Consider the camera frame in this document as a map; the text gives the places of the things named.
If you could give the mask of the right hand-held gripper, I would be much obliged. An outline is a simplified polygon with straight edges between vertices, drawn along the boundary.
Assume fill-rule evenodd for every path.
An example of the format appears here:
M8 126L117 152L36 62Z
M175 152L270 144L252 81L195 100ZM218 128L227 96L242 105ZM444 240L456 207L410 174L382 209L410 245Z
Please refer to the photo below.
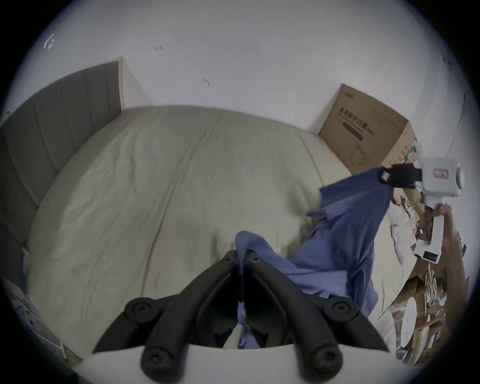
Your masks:
M417 165L404 164L405 184L402 185L402 165L379 168L379 182L404 189L417 189L423 197L423 205L434 211L445 205L448 198L459 197L465 186L464 171L458 161L448 157L426 156L419 142L413 143ZM417 258L433 264L440 261L445 219L442 216L431 220L428 240L418 239L414 254Z

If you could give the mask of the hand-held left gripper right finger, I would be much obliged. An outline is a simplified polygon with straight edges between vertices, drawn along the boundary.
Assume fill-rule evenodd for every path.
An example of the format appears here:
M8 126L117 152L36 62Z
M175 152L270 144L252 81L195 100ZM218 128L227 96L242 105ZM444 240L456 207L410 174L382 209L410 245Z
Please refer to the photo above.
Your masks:
M253 250L243 261L243 303L259 346L294 344L300 374L307 381L330 381L340 373L344 357L339 345L389 353L353 300L303 293Z

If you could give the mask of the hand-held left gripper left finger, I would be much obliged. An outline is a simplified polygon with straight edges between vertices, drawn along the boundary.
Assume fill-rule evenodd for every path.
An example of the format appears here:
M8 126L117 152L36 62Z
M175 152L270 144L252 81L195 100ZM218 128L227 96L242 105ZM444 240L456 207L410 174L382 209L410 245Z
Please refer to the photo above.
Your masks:
M239 260L234 250L180 293L129 301L93 354L144 347L142 372L153 381L179 381L190 344L222 348L238 324Z

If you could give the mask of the person's right hand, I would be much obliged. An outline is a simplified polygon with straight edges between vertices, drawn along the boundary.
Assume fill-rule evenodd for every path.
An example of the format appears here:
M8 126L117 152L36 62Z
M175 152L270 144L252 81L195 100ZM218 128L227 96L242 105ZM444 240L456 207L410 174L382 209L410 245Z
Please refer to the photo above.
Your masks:
M433 220L436 217L443 217L444 218L444 226L445 229L454 230L456 228L454 215L451 206L448 204L439 204L436 208L425 207L424 213L424 229L430 230L433 226Z

